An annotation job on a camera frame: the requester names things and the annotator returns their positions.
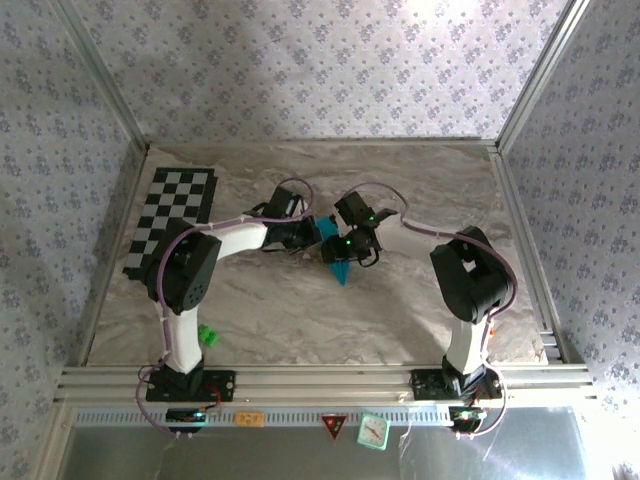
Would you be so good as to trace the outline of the blue cloth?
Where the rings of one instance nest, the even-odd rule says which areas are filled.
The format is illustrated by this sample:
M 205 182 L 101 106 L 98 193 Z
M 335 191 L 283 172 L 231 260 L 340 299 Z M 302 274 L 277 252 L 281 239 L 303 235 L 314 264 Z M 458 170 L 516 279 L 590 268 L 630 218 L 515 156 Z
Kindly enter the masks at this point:
M 339 229 L 335 221 L 331 217 L 323 217 L 316 221 L 322 241 L 328 240 L 330 236 L 338 235 Z M 345 286 L 350 271 L 350 263 L 339 261 L 329 263 L 329 268 L 341 286 Z

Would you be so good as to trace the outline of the right controller circuit board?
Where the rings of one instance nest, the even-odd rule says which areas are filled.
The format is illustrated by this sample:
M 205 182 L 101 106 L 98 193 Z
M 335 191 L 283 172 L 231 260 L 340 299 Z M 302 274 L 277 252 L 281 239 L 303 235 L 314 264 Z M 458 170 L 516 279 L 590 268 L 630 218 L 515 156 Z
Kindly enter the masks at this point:
M 487 412 L 479 407 L 450 407 L 449 417 L 455 432 L 473 434 L 481 428 Z

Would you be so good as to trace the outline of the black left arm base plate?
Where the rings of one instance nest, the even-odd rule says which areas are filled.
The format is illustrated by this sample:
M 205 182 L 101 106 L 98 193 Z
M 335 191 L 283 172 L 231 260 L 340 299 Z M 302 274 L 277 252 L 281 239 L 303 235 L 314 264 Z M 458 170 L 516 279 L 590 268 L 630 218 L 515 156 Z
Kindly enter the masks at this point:
M 148 402 L 231 402 L 236 372 L 196 368 L 188 374 L 163 368 L 151 374 L 145 400 Z

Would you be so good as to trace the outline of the aluminium side rail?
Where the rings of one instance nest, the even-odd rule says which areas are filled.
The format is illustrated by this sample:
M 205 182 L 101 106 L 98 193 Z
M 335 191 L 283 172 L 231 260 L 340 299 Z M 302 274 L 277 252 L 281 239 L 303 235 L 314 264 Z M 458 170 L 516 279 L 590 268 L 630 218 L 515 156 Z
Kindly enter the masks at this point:
M 118 258 L 118 251 L 146 155 L 145 146 L 139 148 L 135 143 L 132 143 L 127 147 L 118 178 L 110 195 L 98 239 L 93 249 L 97 264 L 91 277 L 88 297 L 81 316 L 78 334 L 80 343 L 71 361 L 72 366 L 85 366 L 88 361 L 96 325 Z
M 575 363 L 574 355 L 563 335 L 563 329 L 514 177 L 510 172 L 509 165 L 496 147 L 489 147 L 488 154 L 496 183 L 511 220 L 516 248 L 547 359 L 550 363 Z

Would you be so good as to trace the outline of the aluminium front rail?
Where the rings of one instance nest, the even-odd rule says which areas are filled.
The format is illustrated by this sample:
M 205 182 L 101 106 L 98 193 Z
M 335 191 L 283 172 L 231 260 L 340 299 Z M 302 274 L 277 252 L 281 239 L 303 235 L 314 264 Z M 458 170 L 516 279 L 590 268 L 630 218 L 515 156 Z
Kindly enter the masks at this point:
M 419 404 L 404 365 L 233 366 L 234 406 L 399 406 Z M 511 406 L 561 406 L 598 398 L 584 365 L 501 366 Z M 135 367 L 65 370 L 56 404 L 130 406 Z

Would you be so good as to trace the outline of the shiny metal panel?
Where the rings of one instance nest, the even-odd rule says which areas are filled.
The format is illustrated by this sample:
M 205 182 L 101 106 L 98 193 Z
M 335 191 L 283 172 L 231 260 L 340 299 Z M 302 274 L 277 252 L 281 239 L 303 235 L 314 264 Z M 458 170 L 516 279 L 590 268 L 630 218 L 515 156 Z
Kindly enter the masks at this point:
M 593 480 L 569 408 L 511 408 L 491 433 L 392 426 L 385 449 L 358 423 L 208 426 L 177 439 L 140 423 L 76 421 L 56 480 Z

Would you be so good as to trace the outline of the black white chessboard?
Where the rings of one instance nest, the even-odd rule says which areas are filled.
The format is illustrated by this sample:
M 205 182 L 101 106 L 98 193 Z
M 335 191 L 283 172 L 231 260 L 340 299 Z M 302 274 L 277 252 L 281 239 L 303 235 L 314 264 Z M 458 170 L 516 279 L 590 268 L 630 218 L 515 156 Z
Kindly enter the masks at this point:
M 170 218 L 207 223 L 217 184 L 213 168 L 158 167 L 153 175 L 123 273 L 139 280 L 141 267 L 155 250 Z

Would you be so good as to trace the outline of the aluminium corner post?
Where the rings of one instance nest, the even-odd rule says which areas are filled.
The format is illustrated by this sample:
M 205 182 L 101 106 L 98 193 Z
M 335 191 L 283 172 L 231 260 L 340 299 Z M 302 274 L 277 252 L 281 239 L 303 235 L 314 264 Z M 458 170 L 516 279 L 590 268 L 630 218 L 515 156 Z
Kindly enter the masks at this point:
M 98 47 L 84 26 L 81 16 L 71 0 L 47 0 L 65 30 L 74 48 L 100 90 L 107 106 L 118 119 L 136 149 L 147 154 L 148 142 L 132 110 L 129 108 L 115 77 L 103 60 Z
M 567 0 L 496 139 L 495 145 L 500 155 L 505 156 L 509 152 L 524 128 L 591 2 L 592 0 Z

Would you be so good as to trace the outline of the left controller circuit board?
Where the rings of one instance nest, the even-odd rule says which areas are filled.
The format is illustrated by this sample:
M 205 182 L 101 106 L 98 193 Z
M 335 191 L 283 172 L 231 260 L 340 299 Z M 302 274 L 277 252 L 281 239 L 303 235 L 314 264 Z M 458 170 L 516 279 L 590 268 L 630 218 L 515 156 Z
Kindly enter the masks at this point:
M 204 425 L 207 421 L 207 411 L 201 408 L 169 408 L 165 414 L 165 421 Z

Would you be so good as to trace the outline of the aluminium back rail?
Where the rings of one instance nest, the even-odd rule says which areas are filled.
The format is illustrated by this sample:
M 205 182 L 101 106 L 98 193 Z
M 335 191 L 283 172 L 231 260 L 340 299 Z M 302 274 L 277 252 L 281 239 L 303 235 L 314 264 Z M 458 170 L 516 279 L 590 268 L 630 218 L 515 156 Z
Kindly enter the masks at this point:
M 498 145 L 497 140 L 480 139 L 475 137 L 393 137 L 393 138 L 311 138 L 311 139 L 278 139 L 254 141 L 198 141 L 198 142 L 155 142 L 151 147 L 156 148 L 240 148 L 258 146 L 338 146 L 338 145 L 434 145 L 434 146 L 464 146 L 490 147 Z

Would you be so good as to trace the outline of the red triangle sticker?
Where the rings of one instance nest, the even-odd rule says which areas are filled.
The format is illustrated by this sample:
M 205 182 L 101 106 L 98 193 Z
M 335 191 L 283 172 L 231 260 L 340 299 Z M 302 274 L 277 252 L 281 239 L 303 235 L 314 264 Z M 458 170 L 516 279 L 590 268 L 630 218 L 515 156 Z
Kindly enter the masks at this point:
M 344 425 L 347 422 L 347 416 L 344 414 L 323 414 L 321 421 L 327 429 L 331 439 L 336 441 Z

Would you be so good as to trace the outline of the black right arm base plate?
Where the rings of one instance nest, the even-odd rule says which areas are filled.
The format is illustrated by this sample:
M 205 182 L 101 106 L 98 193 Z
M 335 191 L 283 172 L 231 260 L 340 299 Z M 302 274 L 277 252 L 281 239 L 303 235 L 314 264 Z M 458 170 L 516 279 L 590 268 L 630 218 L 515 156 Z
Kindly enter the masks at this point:
M 477 379 L 463 384 L 441 368 L 414 369 L 409 385 L 416 401 L 501 399 L 503 387 L 495 373 L 485 371 Z

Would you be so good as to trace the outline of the mint green square clock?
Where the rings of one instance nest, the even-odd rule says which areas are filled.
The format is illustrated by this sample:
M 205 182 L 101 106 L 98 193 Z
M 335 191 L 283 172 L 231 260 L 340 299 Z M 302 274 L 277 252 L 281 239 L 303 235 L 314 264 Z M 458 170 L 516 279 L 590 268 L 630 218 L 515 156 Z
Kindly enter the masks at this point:
M 387 447 L 390 422 L 378 415 L 364 414 L 357 435 L 357 443 L 379 451 Z

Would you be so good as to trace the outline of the controller circuit board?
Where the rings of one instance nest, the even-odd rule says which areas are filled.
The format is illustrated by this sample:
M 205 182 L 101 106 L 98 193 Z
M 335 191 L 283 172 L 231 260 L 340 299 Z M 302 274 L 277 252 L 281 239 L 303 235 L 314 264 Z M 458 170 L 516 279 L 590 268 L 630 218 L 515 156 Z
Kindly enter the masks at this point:
M 449 417 L 455 432 L 473 434 L 481 428 L 487 412 L 479 407 L 450 407 Z
M 207 411 L 201 408 L 169 408 L 165 414 L 165 421 L 204 425 L 207 421 Z

